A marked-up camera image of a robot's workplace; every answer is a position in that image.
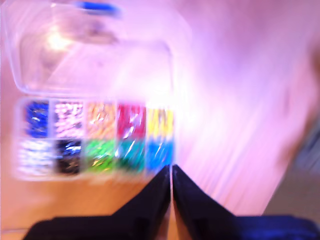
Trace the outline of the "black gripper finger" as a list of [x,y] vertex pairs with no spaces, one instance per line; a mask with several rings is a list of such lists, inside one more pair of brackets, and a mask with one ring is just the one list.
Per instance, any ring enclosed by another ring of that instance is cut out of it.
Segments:
[[118,209],[116,240],[154,240],[171,201],[170,167],[163,167],[130,201]]
[[235,215],[209,197],[177,165],[172,166],[173,199],[193,240],[235,240]]

